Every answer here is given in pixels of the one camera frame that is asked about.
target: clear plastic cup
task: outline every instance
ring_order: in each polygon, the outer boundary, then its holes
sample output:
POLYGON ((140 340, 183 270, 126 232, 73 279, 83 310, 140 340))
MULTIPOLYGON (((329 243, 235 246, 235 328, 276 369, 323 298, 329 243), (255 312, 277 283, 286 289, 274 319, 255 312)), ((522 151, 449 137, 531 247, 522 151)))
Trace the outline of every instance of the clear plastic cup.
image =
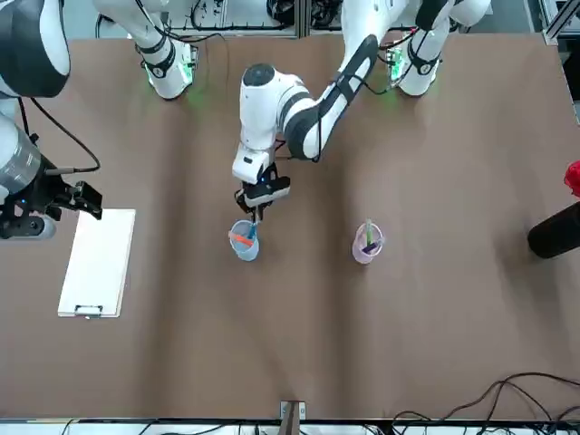
MULTIPOLYGON (((230 231, 232 234, 237 234, 247 238, 250 234, 251 228, 252 222, 249 220, 238 220, 230 231)), ((260 251, 260 243, 257 240, 257 235, 254 236, 252 241, 254 244, 248 246, 245 243, 238 242, 232 237, 229 238, 229 243, 236 252, 236 255, 244 261, 254 261, 257 257, 257 253, 260 251)))
POLYGON ((379 243, 379 245, 373 249, 369 254, 363 252, 366 248, 366 223, 362 224, 359 229, 356 230, 356 235, 353 241, 353 257, 354 259, 362 265, 368 265, 373 261, 373 259, 378 256, 382 251, 382 245, 384 238, 382 237, 381 229, 376 225, 371 223, 372 231, 372 241, 379 243))

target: red object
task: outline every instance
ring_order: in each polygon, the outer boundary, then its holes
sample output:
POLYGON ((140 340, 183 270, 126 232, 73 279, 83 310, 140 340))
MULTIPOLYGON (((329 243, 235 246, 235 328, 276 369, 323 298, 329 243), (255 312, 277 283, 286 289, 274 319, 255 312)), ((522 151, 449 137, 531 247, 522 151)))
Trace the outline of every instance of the red object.
POLYGON ((572 163, 565 172, 565 184, 572 189, 572 195, 580 198, 580 160, 572 163))

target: orange marker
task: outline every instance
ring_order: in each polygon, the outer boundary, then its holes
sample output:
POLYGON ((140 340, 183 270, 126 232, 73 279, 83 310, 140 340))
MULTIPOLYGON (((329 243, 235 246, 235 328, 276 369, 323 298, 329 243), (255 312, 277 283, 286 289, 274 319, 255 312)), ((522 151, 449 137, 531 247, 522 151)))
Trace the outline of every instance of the orange marker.
POLYGON ((233 238, 234 240, 236 240, 239 243, 243 243, 244 245, 247 245, 249 247, 254 245, 254 242, 252 240, 249 240, 243 236, 240 236, 239 234, 234 234, 231 231, 228 233, 230 238, 233 238))

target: green marker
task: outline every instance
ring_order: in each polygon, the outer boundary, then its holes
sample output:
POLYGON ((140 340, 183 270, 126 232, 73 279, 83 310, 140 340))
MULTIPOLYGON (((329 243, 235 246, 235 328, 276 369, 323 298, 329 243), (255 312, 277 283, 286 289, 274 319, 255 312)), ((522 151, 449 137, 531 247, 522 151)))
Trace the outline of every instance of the green marker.
POLYGON ((366 246, 372 245, 372 222, 366 219, 366 246))

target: clipboard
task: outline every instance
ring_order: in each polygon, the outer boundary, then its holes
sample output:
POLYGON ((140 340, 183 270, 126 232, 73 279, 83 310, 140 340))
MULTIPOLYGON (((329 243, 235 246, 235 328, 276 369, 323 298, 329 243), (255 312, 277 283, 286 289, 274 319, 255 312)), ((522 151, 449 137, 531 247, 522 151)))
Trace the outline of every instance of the clipboard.
POLYGON ((119 317, 134 224, 134 209, 79 214, 59 317, 119 317))

